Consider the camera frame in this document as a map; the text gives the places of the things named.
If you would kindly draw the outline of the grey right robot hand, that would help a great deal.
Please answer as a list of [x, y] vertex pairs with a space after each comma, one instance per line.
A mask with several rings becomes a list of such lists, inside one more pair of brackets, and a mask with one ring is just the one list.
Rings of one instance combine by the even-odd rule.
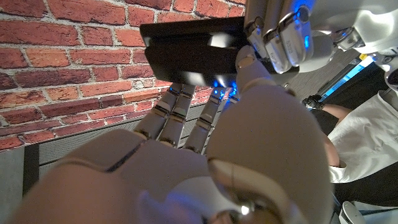
[[148, 114], [61, 158], [9, 223], [326, 223], [332, 209], [322, 131], [244, 46], [240, 99], [205, 155], [156, 138]]

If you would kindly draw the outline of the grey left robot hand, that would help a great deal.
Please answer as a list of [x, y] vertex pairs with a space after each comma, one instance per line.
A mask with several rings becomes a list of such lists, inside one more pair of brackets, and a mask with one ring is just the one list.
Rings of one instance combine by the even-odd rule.
[[314, 58], [314, 31], [361, 54], [397, 46], [397, 0], [247, 0], [244, 31], [277, 73]]

